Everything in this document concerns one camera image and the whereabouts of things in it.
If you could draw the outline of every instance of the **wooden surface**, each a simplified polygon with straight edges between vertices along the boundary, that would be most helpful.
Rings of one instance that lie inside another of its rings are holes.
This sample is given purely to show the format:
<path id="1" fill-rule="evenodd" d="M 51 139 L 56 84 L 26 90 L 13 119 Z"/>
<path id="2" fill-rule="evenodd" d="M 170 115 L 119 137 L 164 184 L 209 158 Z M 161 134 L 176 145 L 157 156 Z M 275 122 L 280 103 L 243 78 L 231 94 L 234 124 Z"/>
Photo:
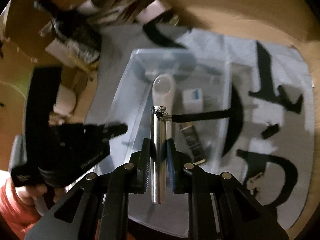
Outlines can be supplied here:
<path id="1" fill-rule="evenodd" d="M 44 52 L 50 39 L 37 35 L 49 18 L 33 9 L 34 0 L 12 0 L 6 35 L 40 63 L 55 61 Z M 53 0 L 62 8 L 84 0 Z M 171 0 L 182 23 L 241 38 L 295 46 L 309 65 L 316 108 L 320 105 L 320 28 L 304 0 Z M 320 200 L 320 113 L 316 112 L 313 173 L 306 206 L 287 233 L 294 239 L 313 214 Z"/>

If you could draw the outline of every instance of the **silver metal tube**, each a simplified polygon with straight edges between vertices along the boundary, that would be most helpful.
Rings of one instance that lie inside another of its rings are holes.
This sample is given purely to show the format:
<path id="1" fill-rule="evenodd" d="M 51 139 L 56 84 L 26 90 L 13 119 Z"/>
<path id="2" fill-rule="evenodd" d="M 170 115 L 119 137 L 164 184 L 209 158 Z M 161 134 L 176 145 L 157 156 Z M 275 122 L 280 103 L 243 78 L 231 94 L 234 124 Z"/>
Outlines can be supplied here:
<path id="1" fill-rule="evenodd" d="M 151 200 L 154 204 L 164 202 L 167 179 L 166 163 L 166 121 L 156 116 L 156 113 L 165 113 L 164 106 L 153 106 L 151 114 L 151 142 L 154 148 L 151 149 L 150 156 L 150 179 L 151 179 Z"/>

